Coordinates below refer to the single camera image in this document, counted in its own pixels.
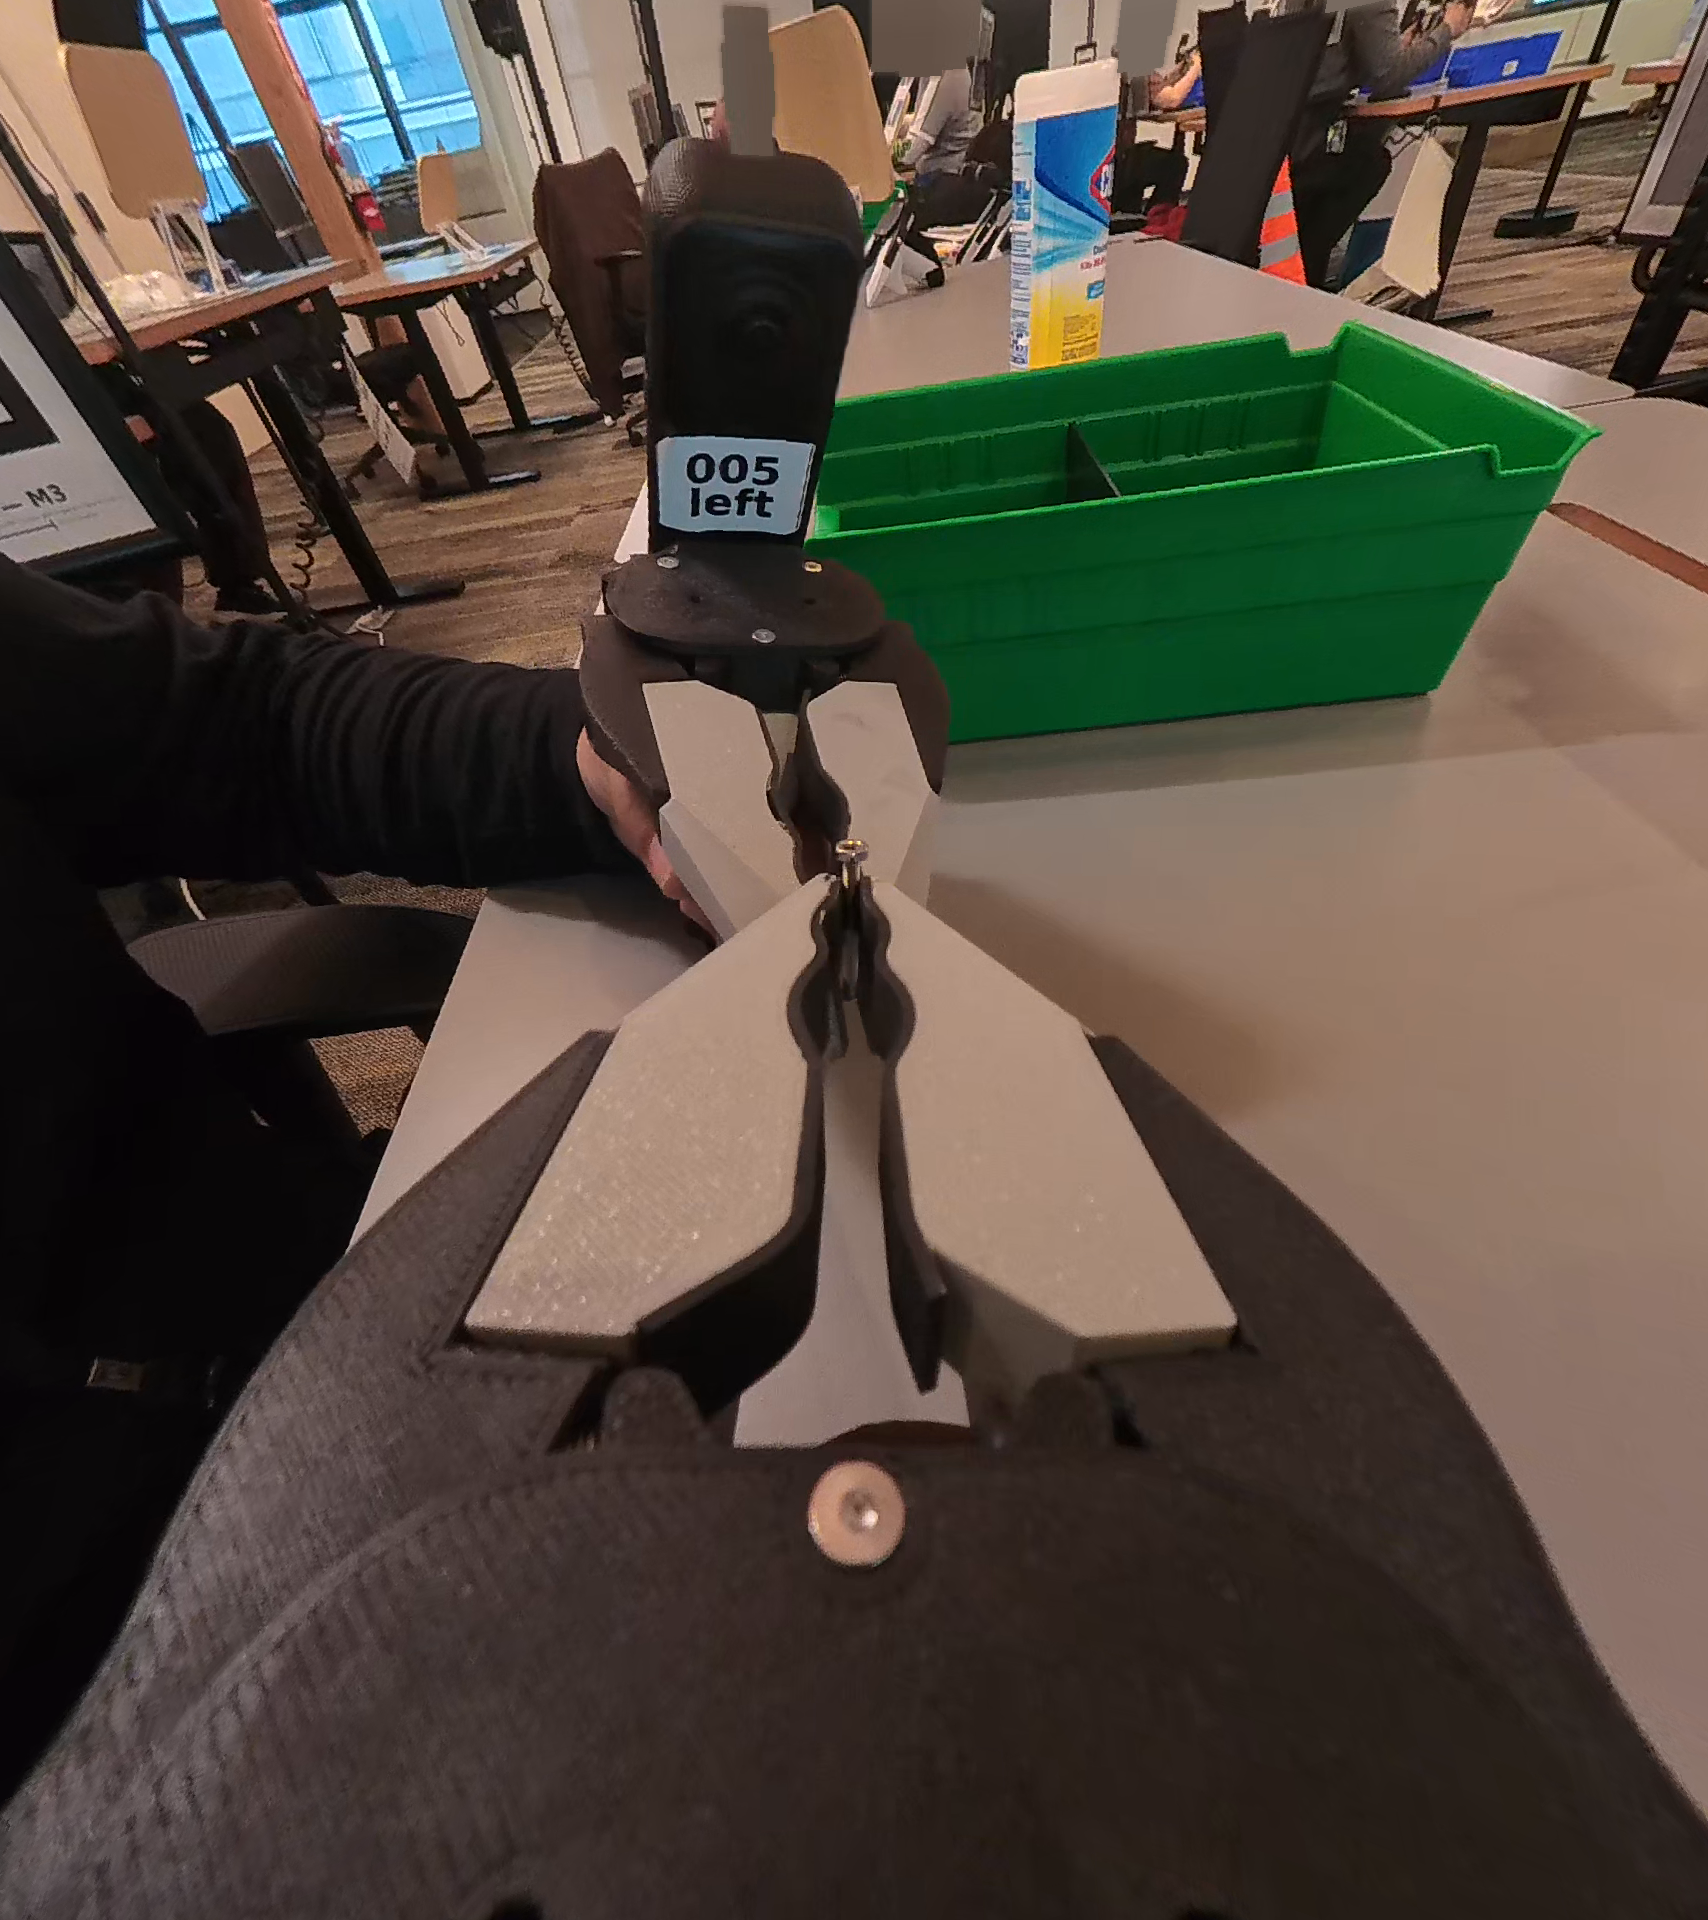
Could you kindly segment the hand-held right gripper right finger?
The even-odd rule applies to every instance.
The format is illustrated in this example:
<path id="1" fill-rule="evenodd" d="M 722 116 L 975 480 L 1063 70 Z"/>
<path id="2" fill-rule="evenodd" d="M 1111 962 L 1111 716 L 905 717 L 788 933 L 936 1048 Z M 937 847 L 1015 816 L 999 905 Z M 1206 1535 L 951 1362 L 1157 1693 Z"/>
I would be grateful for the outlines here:
<path id="1" fill-rule="evenodd" d="M 889 882 L 860 883 L 853 926 L 914 1383 L 1030 1390 L 1229 1344 L 1225 1288 L 1081 1022 Z"/>

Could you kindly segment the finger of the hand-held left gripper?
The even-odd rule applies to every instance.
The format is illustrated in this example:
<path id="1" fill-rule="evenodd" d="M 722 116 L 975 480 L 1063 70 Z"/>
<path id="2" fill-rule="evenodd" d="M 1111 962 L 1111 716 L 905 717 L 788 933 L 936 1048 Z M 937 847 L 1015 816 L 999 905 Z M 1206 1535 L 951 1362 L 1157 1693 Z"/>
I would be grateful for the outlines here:
<path id="1" fill-rule="evenodd" d="M 794 741 L 794 833 L 807 871 L 833 873 L 839 847 L 865 847 L 863 873 L 929 902 L 937 785 L 889 681 L 841 681 L 811 697 Z"/>
<path id="2" fill-rule="evenodd" d="M 769 918 L 817 936 L 831 888 L 797 717 L 701 681 L 652 681 L 643 706 L 668 788 L 659 841 L 708 931 L 725 944 Z"/>

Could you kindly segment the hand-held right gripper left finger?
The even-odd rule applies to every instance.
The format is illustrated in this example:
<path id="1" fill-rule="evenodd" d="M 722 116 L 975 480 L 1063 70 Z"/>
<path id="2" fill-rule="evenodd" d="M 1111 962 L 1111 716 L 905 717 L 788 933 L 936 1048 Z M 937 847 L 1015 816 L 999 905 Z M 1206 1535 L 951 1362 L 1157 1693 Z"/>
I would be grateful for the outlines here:
<path id="1" fill-rule="evenodd" d="M 704 1414 L 794 1350 L 843 1050 L 835 900 L 804 882 L 601 1036 L 465 1311 L 471 1342 L 662 1370 Z"/>

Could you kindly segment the green plastic bin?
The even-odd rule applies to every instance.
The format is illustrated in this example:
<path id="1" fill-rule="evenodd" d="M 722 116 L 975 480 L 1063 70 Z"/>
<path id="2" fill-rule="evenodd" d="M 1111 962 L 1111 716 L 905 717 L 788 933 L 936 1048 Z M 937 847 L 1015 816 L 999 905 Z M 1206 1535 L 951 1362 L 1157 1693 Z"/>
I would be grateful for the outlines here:
<path id="1" fill-rule="evenodd" d="M 1119 495 L 1063 502 L 1074 419 Z M 949 739 L 1422 697 L 1600 428 L 1343 324 L 843 397 L 810 549 Z"/>

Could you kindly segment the person's left forearm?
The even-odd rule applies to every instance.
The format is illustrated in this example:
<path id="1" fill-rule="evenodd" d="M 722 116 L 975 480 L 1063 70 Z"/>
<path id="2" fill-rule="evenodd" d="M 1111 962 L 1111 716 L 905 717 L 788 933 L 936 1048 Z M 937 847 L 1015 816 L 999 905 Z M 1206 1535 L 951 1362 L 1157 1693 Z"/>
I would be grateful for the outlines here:
<path id="1" fill-rule="evenodd" d="M 72 849 L 97 882 L 305 867 L 490 889 L 624 873 L 569 667 L 435 658 L 142 594 L 99 650 L 112 720 Z"/>

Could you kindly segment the wooden standing desk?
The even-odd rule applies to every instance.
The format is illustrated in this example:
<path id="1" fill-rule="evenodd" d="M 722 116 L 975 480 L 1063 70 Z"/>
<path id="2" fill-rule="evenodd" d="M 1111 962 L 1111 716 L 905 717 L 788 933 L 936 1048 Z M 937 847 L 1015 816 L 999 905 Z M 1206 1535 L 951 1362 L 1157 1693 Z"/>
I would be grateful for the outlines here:
<path id="1" fill-rule="evenodd" d="M 493 384 L 506 395 L 510 428 L 528 432 L 532 419 L 514 382 L 511 370 L 501 348 L 500 332 L 492 320 L 492 301 L 486 290 L 498 279 L 507 281 L 514 293 L 534 276 L 536 241 L 486 246 L 479 252 L 447 252 L 421 255 L 398 265 L 388 265 L 361 278 L 340 284 L 331 290 L 335 307 L 342 314 L 357 316 L 371 324 L 396 320 L 401 337 L 409 348 L 415 378 L 423 384 L 434 414 L 435 440 L 443 442 L 461 474 L 467 493 L 496 492 L 534 483 L 542 478 L 539 470 L 493 471 L 486 464 L 481 444 L 465 424 L 461 403 L 457 401 L 437 351 L 428 341 L 421 314 L 437 301 L 453 297 L 476 325 L 481 346 L 481 357 L 493 378 Z"/>
<path id="2" fill-rule="evenodd" d="M 196 293 L 134 318 L 113 310 L 106 287 L 87 284 L 80 306 L 61 320 L 65 337 L 87 366 L 112 370 L 124 412 L 146 419 L 154 442 L 169 447 L 172 460 L 182 466 L 187 483 L 165 493 L 186 516 L 196 551 L 206 547 L 211 526 L 238 531 L 241 516 L 218 470 L 184 428 L 180 407 L 230 388 L 241 390 L 251 401 L 295 492 L 335 543 L 356 584 L 347 595 L 311 603 L 288 588 L 275 566 L 268 566 L 261 582 L 275 607 L 305 626 L 331 614 L 443 603 L 464 592 L 457 578 L 400 578 L 390 572 L 288 384 L 286 371 L 299 361 L 345 356 L 333 278 L 335 268 L 321 262 L 247 278 L 236 287 Z"/>

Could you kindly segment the grey desk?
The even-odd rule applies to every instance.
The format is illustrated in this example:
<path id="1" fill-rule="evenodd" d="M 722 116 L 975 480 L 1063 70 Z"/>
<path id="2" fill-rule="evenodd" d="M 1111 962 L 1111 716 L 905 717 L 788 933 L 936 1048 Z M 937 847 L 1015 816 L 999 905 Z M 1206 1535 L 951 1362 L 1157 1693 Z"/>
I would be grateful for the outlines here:
<path id="1" fill-rule="evenodd" d="M 488 1467 L 368 1549 L 553 1915 L 1708 1912 L 1708 603 L 1538 517 L 1422 696 L 961 746 L 1250 1332 L 1097 1444 Z"/>

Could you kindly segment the person's left hand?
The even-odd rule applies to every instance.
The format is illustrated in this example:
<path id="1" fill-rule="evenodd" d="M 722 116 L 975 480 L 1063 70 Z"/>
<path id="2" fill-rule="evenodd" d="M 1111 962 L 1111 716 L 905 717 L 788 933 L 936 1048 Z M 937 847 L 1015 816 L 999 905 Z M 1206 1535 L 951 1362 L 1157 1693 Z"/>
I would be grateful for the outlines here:
<path id="1" fill-rule="evenodd" d="M 643 869 L 656 892 L 671 902 L 679 918 L 696 928 L 697 938 L 710 948 L 716 946 L 718 933 L 710 918 L 668 858 L 656 809 L 628 775 L 601 758 L 585 730 L 577 731 L 575 766 L 585 797 L 618 843 Z"/>

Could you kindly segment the chair with brown jacket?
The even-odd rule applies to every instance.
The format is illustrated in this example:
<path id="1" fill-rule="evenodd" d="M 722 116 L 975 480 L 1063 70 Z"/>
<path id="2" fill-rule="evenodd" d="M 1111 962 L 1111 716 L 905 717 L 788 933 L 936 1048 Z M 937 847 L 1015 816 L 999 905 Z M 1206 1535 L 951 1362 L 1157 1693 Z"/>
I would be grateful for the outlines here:
<path id="1" fill-rule="evenodd" d="M 532 179 L 530 218 L 583 390 L 601 418 L 625 422 L 628 444 L 642 446 L 646 374 L 628 364 L 646 357 L 649 281 L 642 195 L 625 157 L 601 148 L 543 161 Z"/>

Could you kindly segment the phone stand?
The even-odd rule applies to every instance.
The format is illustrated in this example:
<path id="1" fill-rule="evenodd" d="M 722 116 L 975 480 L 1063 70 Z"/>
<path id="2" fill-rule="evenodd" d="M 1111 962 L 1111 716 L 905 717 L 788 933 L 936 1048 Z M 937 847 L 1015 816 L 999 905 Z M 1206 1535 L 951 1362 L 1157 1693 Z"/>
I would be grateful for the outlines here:
<path id="1" fill-rule="evenodd" d="M 928 221 L 914 194 L 897 195 L 868 239 L 861 310 L 936 292 L 951 270 L 1005 252 L 1010 218 L 1010 191 L 1003 185 L 988 190 L 984 207 L 971 220 L 949 226 Z"/>

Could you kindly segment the wipes canister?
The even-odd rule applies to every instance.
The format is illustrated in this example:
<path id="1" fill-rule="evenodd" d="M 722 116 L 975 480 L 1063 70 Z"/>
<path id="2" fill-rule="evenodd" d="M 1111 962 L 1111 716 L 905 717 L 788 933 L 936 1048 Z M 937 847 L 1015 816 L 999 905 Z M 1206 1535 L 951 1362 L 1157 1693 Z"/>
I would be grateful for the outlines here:
<path id="1" fill-rule="evenodd" d="M 1100 356 L 1121 76 L 1114 57 L 1024 73 L 1010 113 L 1010 370 Z"/>

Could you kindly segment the black office chair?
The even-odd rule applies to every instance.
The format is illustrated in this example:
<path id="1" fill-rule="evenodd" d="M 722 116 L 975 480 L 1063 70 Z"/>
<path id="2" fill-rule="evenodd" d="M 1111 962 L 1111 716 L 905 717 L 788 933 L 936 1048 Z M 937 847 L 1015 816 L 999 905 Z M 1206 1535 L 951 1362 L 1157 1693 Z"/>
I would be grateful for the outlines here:
<path id="1" fill-rule="evenodd" d="M 152 930 L 128 954 L 213 1040 L 429 1040 L 473 931 L 405 904 L 302 904 Z"/>

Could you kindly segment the large window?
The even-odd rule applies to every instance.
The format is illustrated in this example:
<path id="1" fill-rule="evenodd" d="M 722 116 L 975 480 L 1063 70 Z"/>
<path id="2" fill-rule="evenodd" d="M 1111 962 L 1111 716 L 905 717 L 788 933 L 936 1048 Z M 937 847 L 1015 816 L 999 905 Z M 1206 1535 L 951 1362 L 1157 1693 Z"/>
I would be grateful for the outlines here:
<path id="1" fill-rule="evenodd" d="M 270 117 L 215 1 L 146 1 L 146 43 L 186 106 L 224 149 L 270 134 Z M 275 26 L 315 116 L 335 126 L 356 166 L 371 179 L 415 157 L 400 99 L 375 72 L 366 18 L 345 1 L 275 1 Z"/>

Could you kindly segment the person's black-clothed torso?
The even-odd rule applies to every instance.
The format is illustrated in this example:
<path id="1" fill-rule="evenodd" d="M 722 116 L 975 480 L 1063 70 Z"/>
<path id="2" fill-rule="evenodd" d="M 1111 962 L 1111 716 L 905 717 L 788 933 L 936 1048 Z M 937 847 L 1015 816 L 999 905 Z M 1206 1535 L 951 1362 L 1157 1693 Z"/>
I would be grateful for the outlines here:
<path id="1" fill-rule="evenodd" d="M 257 1114 L 102 892 L 377 858 L 408 665 L 0 555 L 0 1810 L 361 1206 L 361 1158 Z"/>

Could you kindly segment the wooden board on stand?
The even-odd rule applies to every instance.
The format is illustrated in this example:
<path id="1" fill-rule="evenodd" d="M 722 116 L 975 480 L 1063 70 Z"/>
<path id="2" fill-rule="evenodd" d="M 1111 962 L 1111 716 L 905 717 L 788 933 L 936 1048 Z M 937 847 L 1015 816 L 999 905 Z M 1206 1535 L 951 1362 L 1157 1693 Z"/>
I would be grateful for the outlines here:
<path id="1" fill-rule="evenodd" d="M 128 220 L 154 227 L 176 276 L 199 271 L 211 293 L 231 292 L 204 218 L 208 183 L 158 57 L 67 39 L 57 42 L 57 57 L 110 199 Z"/>

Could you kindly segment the wooden post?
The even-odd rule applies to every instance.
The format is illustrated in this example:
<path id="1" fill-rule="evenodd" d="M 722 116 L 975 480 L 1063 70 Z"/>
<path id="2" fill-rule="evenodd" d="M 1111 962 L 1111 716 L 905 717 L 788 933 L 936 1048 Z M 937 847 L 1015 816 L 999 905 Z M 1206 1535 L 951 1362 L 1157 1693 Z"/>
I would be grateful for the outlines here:
<path id="1" fill-rule="evenodd" d="M 375 276 L 382 260 L 338 179 L 313 97 L 304 82 L 271 1 L 215 1 L 245 78 L 265 109 L 295 191 L 327 255 L 349 278 Z"/>

